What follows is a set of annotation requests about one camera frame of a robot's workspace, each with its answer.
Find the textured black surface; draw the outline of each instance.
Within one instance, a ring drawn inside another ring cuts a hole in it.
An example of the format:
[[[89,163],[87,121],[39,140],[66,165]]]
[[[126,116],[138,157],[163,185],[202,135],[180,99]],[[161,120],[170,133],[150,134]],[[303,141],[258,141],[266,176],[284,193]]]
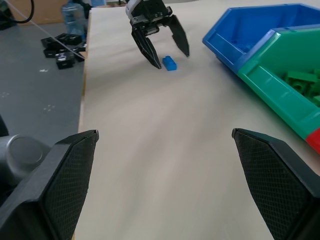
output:
[[[311,195],[266,143],[236,132],[234,139],[251,195],[275,240],[285,240]]]
[[[59,239],[69,240],[86,199],[96,136],[77,143],[65,159],[43,199],[45,211]]]

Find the blue lego brick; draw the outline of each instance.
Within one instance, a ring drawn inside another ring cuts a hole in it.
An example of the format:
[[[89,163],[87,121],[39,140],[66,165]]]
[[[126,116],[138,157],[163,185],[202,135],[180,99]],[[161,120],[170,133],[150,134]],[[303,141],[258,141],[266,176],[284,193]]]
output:
[[[166,56],[165,58],[162,59],[163,65],[168,71],[175,71],[177,70],[177,64],[175,61],[170,57]]]

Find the gray floor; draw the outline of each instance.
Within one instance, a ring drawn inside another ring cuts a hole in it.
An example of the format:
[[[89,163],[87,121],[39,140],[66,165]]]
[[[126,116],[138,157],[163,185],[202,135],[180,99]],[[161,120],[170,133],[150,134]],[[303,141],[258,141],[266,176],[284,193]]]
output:
[[[42,25],[57,36],[62,23]],[[84,63],[59,70],[45,58],[35,26],[0,31],[0,114],[11,135],[32,136],[48,145],[78,131]]]

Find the cardboard box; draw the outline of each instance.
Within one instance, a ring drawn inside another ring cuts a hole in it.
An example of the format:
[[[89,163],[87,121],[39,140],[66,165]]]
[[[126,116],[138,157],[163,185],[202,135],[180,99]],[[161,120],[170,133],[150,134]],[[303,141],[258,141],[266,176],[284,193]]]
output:
[[[26,17],[29,17],[31,12],[30,0],[10,0],[20,12]],[[55,24],[63,23],[64,18],[61,13],[61,7],[67,3],[67,0],[34,0],[34,15],[32,21],[36,24]],[[25,18],[21,16],[16,10],[9,6],[14,18],[18,21],[22,21]],[[31,22],[20,24],[31,25]]]

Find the blue plastic bin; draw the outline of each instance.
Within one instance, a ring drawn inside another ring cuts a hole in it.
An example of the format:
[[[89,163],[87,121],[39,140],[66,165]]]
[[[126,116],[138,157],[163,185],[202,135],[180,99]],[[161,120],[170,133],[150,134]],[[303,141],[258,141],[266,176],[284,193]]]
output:
[[[203,43],[236,74],[276,31],[319,27],[320,9],[303,4],[229,8]]]

